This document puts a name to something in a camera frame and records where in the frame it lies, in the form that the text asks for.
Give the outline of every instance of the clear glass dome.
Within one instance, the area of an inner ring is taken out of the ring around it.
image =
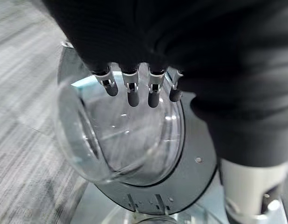
[[[70,164],[91,182],[117,180],[154,184],[176,165],[183,143],[180,102],[169,100],[167,75],[159,105],[150,108],[148,70],[140,66],[137,107],[127,101],[121,72],[114,71],[118,94],[109,96],[94,76],[68,77],[58,88],[55,132]]]

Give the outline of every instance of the black rubber fingertip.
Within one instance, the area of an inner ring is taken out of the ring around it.
[[[148,95],[148,105],[152,108],[158,106],[159,103],[159,94],[156,92],[149,93]]]
[[[129,104],[133,107],[138,106],[140,101],[138,93],[134,91],[130,91],[127,93],[127,99]]]
[[[173,88],[171,88],[170,90],[170,95],[169,95],[169,99],[172,102],[177,102],[180,100],[182,96],[182,91],[181,90],[174,90]]]
[[[118,94],[118,87],[117,87],[116,82],[115,82],[115,85],[113,87],[106,88],[106,91],[110,96],[112,96],[112,97],[116,96]]]

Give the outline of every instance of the screw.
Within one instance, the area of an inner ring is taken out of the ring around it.
[[[202,158],[201,158],[201,157],[197,157],[197,158],[195,159],[195,161],[196,161],[196,163],[202,163]]]

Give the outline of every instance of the gray carpet floor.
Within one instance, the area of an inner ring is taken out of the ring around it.
[[[0,223],[70,222],[87,182],[58,151],[51,109],[63,38],[27,1],[0,0]]]

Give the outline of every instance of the robotic hand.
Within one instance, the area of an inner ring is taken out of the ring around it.
[[[167,66],[179,71],[170,99],[196,94],[191,107],[208,125],[230,223],[261,223],[278,207],[288,170],[288,1],[43,2],[109,95],[118,91],[110,62],[131,106],[139,63],[149,64],[151,107]]]

